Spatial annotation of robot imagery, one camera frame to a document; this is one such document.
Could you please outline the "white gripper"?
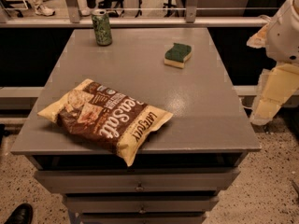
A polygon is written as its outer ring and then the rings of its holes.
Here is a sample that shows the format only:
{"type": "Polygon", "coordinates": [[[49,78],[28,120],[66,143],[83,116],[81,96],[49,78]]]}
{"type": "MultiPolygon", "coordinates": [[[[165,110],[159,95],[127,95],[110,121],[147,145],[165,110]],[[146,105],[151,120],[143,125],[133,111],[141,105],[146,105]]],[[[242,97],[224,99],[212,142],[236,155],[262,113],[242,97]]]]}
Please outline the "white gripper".
{"type": "Polygon", "coordinates": [[[265,125],[299,89],[299,0],[286,0],[271,21],[247,41],[251,48],[266,49],[278,63],[259,77],[249,121],[265,125]]]}

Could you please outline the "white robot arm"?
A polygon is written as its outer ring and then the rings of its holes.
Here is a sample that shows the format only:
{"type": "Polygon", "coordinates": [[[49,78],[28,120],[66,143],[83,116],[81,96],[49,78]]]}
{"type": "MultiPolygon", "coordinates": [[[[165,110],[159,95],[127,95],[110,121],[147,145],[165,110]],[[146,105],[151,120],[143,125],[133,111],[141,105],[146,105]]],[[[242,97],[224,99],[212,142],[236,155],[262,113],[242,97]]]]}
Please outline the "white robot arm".
{"type": "Polygon", "coordinates": [[[265,48],[276,65],[260,74],[249,120],[265,125],[299,89],[299,0],[286,0],[278,12],[247,41],[265,48]]]}

